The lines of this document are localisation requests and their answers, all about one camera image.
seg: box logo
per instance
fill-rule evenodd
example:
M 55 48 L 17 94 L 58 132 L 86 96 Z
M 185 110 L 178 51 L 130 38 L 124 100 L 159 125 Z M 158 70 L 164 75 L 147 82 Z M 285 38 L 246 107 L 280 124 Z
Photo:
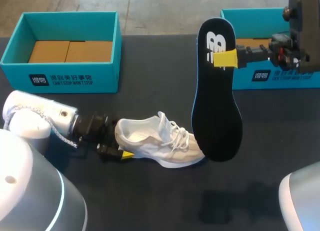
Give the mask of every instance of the box logo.
M 265 82 L 269 79 L 271 70 L 256 70 L 254 71 L 252 82 Z
M 29 74 L 29 77 L 34 86 L 49 86 L 47 77 L 44 74 Z

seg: shoe sole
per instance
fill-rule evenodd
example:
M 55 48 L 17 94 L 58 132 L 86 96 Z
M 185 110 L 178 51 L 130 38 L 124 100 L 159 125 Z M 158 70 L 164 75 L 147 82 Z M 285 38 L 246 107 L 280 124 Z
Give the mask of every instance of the shoe sole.
M 132 150 L 129 150 L 127 148 L 120 147 L 120 149 L 135 153 Z M 154 157 L 154 156 L 146 155 L 146 154 L 141 154 L 141 153 L 135 153 L 132 158 L 133 159 L 144 159 L 144 158 L 145 159 L 152 159 L 154 161 L 157 161 L 164 168 L 167 168 L 167 169 L 179 169 L 179 168 L 195 165 L 196 163 L 199 163 L 201 160 L 203 160 L 205 157 L 203 156 L 203 157 L 198 158 L 198 159 L 196 159 L 194 161 L 182 162 L 182 163 L 168 162 L 168 161 L 164 161 L 164 160 L 162 160 L 162 159 L 160 159 L 158 157 Z

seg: shoe tongue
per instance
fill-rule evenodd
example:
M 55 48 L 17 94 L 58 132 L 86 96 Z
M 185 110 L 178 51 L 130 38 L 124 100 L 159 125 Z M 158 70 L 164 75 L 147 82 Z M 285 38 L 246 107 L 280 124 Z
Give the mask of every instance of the shoe tongue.
M 159 111 L 158 116 L 160 117 L 160 124 L 158 128 L 159 136 L 163 142 L 169 143 L 172 140 L 172 124 L 163 112 Z

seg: yellow tape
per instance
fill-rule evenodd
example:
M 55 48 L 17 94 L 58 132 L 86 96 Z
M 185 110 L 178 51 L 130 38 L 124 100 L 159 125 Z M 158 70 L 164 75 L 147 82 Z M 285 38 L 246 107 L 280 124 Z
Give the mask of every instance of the yellow tape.
M 213 65 L 215 67 L 235 67 L 238 68 L 237 50 L 215 52 L 213 54 Z
M 133 156 L 135 156 L 134 153 L 123 150 L 123 154 L 122 154 L 121 160 L 131 159 Z

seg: teal box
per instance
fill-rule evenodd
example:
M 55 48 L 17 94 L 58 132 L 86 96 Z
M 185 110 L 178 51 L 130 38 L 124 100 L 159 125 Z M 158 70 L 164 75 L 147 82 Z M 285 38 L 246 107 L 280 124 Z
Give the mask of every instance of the teal box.
M 28 63 L 36 41 L 112 41 L 110 62 Z M 28 93 L 116 93 L 122 36 L 117 12 L 23 13 L 1 59 L 12 87 Z
M 234 28 L 237 39 L 269 39 L 273 34 L 289 34 L 283 8 L 223 9 L 220 16 Z M 234 69 L 234 90 L 320 88 L 320 72 L 298 74 L 282 71 L 270 61 L 248 63 Z

